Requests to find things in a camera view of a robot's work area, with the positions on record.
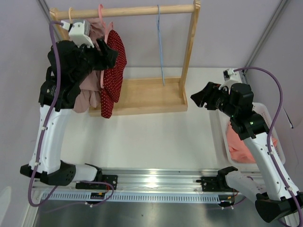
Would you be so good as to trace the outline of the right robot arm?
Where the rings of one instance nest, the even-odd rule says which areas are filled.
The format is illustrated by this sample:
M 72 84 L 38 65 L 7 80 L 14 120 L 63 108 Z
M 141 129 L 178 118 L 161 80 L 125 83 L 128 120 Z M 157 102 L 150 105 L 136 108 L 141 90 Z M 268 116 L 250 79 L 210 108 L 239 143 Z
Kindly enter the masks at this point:
M 303 193 L 281 163 L 263 116 L 253 110 L 253 97 L 247 84 L 227 87 L 213 82 L 190 97 L 198 107 L 219 110 L 230 118 L 232 129 L 253 155 L 265 188 L 233 166 L 218 171 L 216 185 L 222 191 L 231 188 L 243 194 L 267 223 L 297 212 L 302 226 Z

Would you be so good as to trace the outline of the pink pleated skirt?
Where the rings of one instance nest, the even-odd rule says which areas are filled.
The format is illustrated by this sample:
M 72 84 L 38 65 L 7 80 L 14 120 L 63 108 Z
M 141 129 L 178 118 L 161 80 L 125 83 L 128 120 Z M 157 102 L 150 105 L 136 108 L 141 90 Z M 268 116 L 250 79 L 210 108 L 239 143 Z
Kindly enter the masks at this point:
M 89 37 L 98 50 L 97 39 L 104 39 L 104 27 L 97 18 L 88 19 L 90 23 Z M 81 92 L 77 96 L 73 111 L 84 113 L 91 106 L 96 108 L 100 103 L 100 93 L 103 88 L 103 71 L 92 71 L 80 84 Z

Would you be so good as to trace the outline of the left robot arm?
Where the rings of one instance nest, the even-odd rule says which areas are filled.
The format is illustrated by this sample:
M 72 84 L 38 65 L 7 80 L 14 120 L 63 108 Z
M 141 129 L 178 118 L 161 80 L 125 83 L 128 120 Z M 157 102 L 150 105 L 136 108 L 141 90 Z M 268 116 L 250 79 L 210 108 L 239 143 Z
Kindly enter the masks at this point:
M 51 47 L 47 57 L 51 65 L 40 88 L 37 143 L 32 159 L 21 166 L 20 173 L 47 185 L 67 186 L 71 182 L 86 181 L 90 188 L 98 189 L 103 183 L 102 169 L 62 161 L 61 147 L 67 122 L 80 94 L 80 84 L 94 70 L 113 68 L 118 51 L 103 39 L 97 39 L 92 47 L 63 40 Z

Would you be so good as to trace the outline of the cream plastic hanger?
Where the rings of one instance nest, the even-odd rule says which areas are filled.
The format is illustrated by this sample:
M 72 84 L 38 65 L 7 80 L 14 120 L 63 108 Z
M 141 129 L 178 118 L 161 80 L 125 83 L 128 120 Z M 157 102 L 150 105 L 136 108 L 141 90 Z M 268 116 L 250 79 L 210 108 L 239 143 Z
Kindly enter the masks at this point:
M 73 7 L 69 7 L 68 16 L 69 16 L 69 21 L 71 24 L 73 23 L 73 19 L 72 19 L 72 15 L 71 15 L 72 11 L 73 11 Z

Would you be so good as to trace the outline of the red polka dot cloth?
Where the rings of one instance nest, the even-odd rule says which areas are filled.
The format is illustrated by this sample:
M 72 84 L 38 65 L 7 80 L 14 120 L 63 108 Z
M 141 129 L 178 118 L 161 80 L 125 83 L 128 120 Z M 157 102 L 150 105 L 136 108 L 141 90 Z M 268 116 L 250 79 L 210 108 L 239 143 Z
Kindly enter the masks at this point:
M 120 98 L 127 59 L 123 41 L 115 30 L 109 32 L 107 44 L 113 50 L 118 51 L 115 66 L 104 71 L 104 87 L 100 93 L 101 116 L 109 119 L 113 114 L 114 104 L 118 103 Z

